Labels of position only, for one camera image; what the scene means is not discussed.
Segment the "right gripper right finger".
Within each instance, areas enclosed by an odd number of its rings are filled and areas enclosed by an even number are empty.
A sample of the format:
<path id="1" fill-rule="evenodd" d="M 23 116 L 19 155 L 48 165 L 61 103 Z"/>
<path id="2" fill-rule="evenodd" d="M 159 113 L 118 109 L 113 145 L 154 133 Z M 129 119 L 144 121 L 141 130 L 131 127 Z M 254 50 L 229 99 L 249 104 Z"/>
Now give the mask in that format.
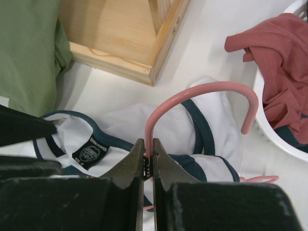
<path id="1" fill-rule="evenodd" d="M 270 183 L 201 182 L 153 140 L 157 231 L 300 231 L 286 193 Z"/>

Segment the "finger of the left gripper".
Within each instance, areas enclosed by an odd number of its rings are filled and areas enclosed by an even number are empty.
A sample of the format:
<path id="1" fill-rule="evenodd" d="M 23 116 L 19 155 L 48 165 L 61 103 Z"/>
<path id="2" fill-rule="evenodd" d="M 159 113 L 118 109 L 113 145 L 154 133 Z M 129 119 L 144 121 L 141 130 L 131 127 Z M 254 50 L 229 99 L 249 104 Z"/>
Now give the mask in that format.
<path id="1" fill-rule="evenodd" d="M 57 161 L 25 156 L 0 156 L 1 178 L 49 177 L 61 173 L 62 165 Z"/>
<path id="2" fill-rule="evenodd" d="M 48 137 L 56 132 L 56 126 L 50 121 L 0 106 L 1 147 Z"/>

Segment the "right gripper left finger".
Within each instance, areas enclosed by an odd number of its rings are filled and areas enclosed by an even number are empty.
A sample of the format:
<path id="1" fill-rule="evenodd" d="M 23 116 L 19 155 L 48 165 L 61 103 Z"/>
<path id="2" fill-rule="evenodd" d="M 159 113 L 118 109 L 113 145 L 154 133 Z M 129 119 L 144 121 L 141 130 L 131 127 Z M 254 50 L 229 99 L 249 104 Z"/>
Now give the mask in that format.
<path id="1" fill-rule="evenodd" d="M 0 178 L 3 231 L 140 231 L 144 141 L 99 178 Z"/>

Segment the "white graphic tank top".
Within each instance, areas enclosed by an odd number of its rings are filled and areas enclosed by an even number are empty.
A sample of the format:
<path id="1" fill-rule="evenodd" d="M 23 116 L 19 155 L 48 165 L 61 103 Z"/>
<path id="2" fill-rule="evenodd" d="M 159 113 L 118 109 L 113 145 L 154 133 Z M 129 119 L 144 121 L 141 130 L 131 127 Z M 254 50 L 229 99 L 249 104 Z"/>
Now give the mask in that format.
<path id="1" fill-rule="evenodd" d="M 75 111 L 45 116 L 57 133 L 32 141 L 38 159 L 58 161 L 63 175 L 100 177 L 128 155 L 154 106 L 138 103 L 97 120 Z M 224 92 L 186 100 L 165 113 L 154 128 L 169 156 L 199 181 L 238 182 L 238 131 Z"/>

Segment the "pink wire hanger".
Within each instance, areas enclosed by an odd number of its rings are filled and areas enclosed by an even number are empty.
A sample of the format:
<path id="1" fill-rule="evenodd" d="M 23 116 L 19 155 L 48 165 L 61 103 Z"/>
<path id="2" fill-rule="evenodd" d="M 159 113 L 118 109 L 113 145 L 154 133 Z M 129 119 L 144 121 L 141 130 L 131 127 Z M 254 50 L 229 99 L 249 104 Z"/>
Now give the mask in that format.
<path id="1" fill-rule="evenodd" d="M 230 160 L 238 143 L 238 132 L 226 91 L 242 94 L 250 104 L 242 125 L 247 133 L 257 112 L 256 94 L 234 82 L 216 82 L 207 77 L 172 96 L 149 116 L 145 126 L 144 170 L 152 174 L 154 128 L 170 144 L 169 156 L 187 173 L 204 182 L 241 182 Z"/>

